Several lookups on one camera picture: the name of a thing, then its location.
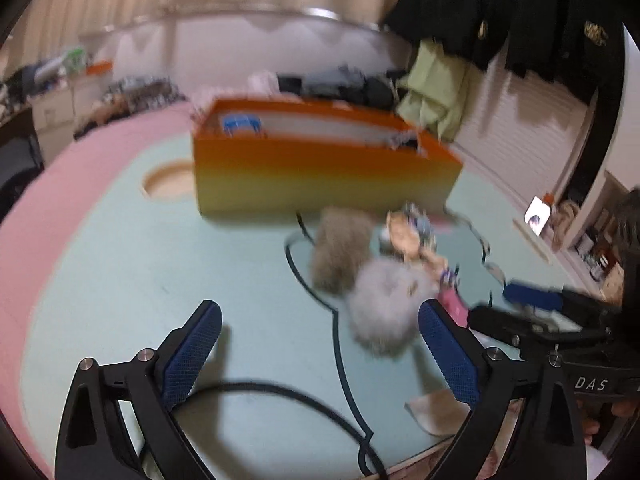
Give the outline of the beige doll figure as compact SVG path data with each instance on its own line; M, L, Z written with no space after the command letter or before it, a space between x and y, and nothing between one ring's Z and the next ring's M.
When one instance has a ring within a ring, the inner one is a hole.
M402 211L390 211L387 214L386 229L390 246L405 262L420 264L435 278L448 270L448 260L422 244L419 231Z

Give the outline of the light green cloth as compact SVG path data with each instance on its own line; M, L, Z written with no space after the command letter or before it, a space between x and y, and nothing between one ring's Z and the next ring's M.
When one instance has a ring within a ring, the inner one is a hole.
M477 68L463 58L449 55L441 44L424 40L398 89L396 114L414 128L428 130L440 142L452 142L461 127L471 82Z

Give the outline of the pile of dark clothes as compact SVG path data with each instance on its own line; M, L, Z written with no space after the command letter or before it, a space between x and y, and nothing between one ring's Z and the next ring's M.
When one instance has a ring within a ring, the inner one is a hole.
M282 93L303 99L343 101L391 112L407 93L398 88L398 82L406 75L405 70L366 74L342 65L306 75L277 74L277 80Z

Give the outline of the mint green lap table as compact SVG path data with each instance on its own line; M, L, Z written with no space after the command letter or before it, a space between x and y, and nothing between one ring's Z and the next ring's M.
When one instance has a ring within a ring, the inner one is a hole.
M329 405L363 432L373 431L385 466L436 445L406 411L410 399L445 387L421 339L397 359L378 358L352 338L341 298L307 292L291 270L285 246L310 286L311 244L295 214L278 220L203 219L193 197L153 200L142 178L163 162L190 155L186 134L147 148L115 178L92 207L54 267L38 299L20 379L25 425L53 468L65 398L77 364L129 361L157 348L183 326L203 299L216 301L224 331L198 378L215 382L273 382ZM447 207L468 218L437 226L437 247L460 266L460 292L469 304L508 306L490 262L506 279L549 287L582 287L562 263L541 258L489 182L463 170ZM358 446L346 432L299 403L263 393L209 393L178 413L186 435L219 479L357 479Z

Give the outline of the white desk with drawers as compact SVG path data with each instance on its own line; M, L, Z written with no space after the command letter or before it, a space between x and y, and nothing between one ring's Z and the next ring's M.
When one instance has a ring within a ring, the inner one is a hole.
M25 66L1 83L1 127L36 136L50 165L74 140L74 131L113 80L111 60L95 62L79 75L38 78L44 66Z

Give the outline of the hanging black clothes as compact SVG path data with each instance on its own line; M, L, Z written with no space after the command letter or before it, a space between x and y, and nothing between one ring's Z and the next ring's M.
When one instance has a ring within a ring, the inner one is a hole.
M617 0L397 0L383 23L409 44L435 41L480 70L504 51L512 74L559 82L584 103L622 28Z

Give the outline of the white grey fluffy pompom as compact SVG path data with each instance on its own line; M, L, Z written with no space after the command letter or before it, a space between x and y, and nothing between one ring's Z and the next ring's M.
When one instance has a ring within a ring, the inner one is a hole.
M376 356L398 356L418 332L418 311L439 284L422 266L389 258L368 261L347 297L354 339Z

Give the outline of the orange gradient cardboard box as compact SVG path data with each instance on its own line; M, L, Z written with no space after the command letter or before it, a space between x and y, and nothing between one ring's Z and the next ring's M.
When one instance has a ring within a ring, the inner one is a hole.
M204 217L282 216L327 206L444 208L462 162L431 133L367 107L220 99L192 134Z

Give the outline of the tan fluffy pompom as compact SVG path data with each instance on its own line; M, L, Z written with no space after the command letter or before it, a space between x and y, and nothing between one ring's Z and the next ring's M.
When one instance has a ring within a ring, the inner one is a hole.
M312 286L337 296L352 290L360 268L371 258L374 228L364 211L323 209L311 256Z

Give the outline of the patterned clothes pile on bed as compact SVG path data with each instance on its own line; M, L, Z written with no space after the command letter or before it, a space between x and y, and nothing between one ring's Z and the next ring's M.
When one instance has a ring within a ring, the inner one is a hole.
M79 140L91 130L124 118L161 110L184 101L186 97L168 77L125 77L110 84L88 113L79 119L74 139Z

